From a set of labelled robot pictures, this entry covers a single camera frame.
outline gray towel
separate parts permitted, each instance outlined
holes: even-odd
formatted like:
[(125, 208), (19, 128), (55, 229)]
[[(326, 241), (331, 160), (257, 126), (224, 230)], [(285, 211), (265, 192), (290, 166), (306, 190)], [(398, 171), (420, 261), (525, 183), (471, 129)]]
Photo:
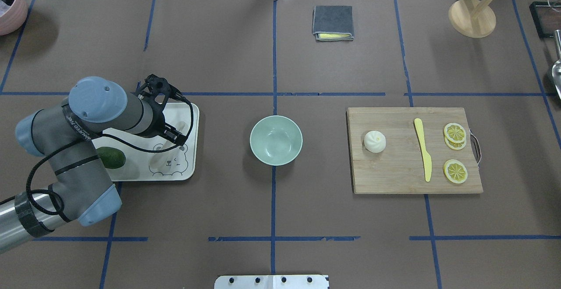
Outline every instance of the gray towel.
[(315, 7), (312, 33), (317, 41), (353, 40), (355, 29), (352, 25), (352, 7)]

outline bowl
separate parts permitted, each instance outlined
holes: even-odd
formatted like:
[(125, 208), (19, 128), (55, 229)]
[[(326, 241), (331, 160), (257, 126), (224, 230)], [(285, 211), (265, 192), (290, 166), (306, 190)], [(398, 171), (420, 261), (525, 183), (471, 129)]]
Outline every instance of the bowl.
[(28, 4), (25, 0), (14, 0), (12, 6), (8, 7), (0, 2), (4, 7), (0, 9), (0, 36), (7, 35), (20, 28), (28, 15)]
[(259, 161), (272, 166), (285, 165), (302, 150), (302, 132), (290, 118), (269, 116), (253, 127), (249, 143)]

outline black cable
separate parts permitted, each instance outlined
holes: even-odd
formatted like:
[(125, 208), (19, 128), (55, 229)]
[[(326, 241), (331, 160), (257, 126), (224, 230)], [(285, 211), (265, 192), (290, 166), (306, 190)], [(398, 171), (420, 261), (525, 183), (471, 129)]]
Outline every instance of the black cable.
[(143, 149), (141, 147), (137, 147), (134, 144), (128, 143), (127, 141), (124, 141), (123, 139), (121, 139), (119, 137), (115, 137), (114, 135), (108, 135), (108, 134), (104, 133), (104, 134), (102, 134), (102, 137), (107, 137), (107, 138), (114, 139), (114, 140), (119, 141), (120, 143), (122, 143), (124, 145), (128, 145), (129, 147), (132, 147), (135, 150), (146, 152), (146, 153), (164, 153), (164, 152), (167, 152), (167, 151), (171, 151), (171, 150), (173, 150), (173, 149), (175, 149), (176, 147), (179, 146), (179, 145), (174, 145), (173, 147), (168, 147), (167, 149), (164, 149), (164, 150), (147, 150), (147, 149)]
[(191, 109), (191, 126), (189, 127), (189, 130), (187, 131), (187, 134), (185, 135), (187, 137), (187, 139), (189, 139), (189, 135), (191, 134), (191, 131), (193, 130), (193, 125), (195, 124), (195, 117), (193, 115), (193, 105), (191, 104), (190, 101), (188, 101), (188, 99), (185, 98), (185, 96), (181, 96), (182, 99), (181, 101), (183, 101), (184, 103), (186, 103), (187, 105), (189, 105), (189, 109)]
[(14, 199), (16, 199), (16, 196), (12, 196), (12, 197), (10, 197), (10, 198), (8, 198), (8, 199), (4, 199), (4, 200), (0, 201), (0, 206), (1, 206), (1, 205), (4, 205), (4, 203), (8, 203), (8, 202), (10, 202), (10, 201), (12, 201), (12, 200), (14, 200)]
[[(25, 193), (28, 197), (29, 202), (38, 210), (41, 211), (42, 213), (48, 214), (48, 215), (59, 215), (62, 213), (62, 211), (64, 211), (64, 201), (62, 201), (62, 198), (60, 197), (60, 195), (58, 195), (58, 193), (55, 193), (54, 191), (48, 191), (46, 189), (35, 189), (32, 190), (32, 180), (33, 180), (33, 176), (35, 175), (37, 169), (43, 165), (43, 163), (45, 163), (46, 161), (48, 161), (51, 157), (54, 157), (55, 155), (57, 155), (58, 153), (60, 153), (61, 151), (64, 151), (66, 149), (68, 149), (71, 146), (77, 145), (78, 143), (83, 142), (82, 139), (78, 139), (76, 141), (72, 141), (71, 143), (68, 143), (66, 145), (64, 145), (61, 148), (56, 149), (56, 151), (52, 152), (51, 154), (47, 155), (46, 157), (44, 157), (43, 159), (41, 159), (41, 161), (39, 161), (30, 171), (29, 176), (28, 176), (28, 181), (25, 184)], [(55, 211), (48, 211), (47, 209), (41, 207), (37, 201), (35, 201), (35, 199), (33, 198), (33, 193), (34, 191), (38, 192), (38, 193), (44, 193), (46, 195), (50, 195), (55, 197), (56, 199), (58, 199), (60, 201), (60, 206), (57, 205), (53, 205)]]

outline cutting board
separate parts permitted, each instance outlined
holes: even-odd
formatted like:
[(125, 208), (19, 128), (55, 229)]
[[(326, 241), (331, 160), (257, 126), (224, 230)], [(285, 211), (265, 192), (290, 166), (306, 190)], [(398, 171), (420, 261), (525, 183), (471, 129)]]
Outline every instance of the cutting board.
[[(423, 120), (426, 149), (433, 160), (433, 174), (425, 181), (423, 158), (413, 120)], [(347, 127), (355, 193), (483, 193), (479, 167), (471, 143), (452, 150), (444, 141), (444, 126), (459, 123), (469, 133), (463, 108), (438, 107), (351, 107)], [(372, 153), (364, 147), (364, 136), (377, 130), (386, 137), (386, 148)], [(454, 184), (444, 176), (449, 159), (462, 162), (468, 177)]]

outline plastic knife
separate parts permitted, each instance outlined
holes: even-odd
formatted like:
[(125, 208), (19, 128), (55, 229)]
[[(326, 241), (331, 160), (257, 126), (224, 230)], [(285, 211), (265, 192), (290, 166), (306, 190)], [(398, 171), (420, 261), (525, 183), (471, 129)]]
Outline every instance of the plastic knife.
[(433, 174), (433, 159), (430, 157), (430, 154), (426, 151), (425, 131), (423, 130), (423, 121), (419, 118), (415, 118), (413, 123), (415, 125), (415, 132), (417, 132), (417, 138), (419, 138), (421, 154), (423, 155), (423, 167), (425, 168), (425, 181), (428, 183), (430, 181), (430, 176)]

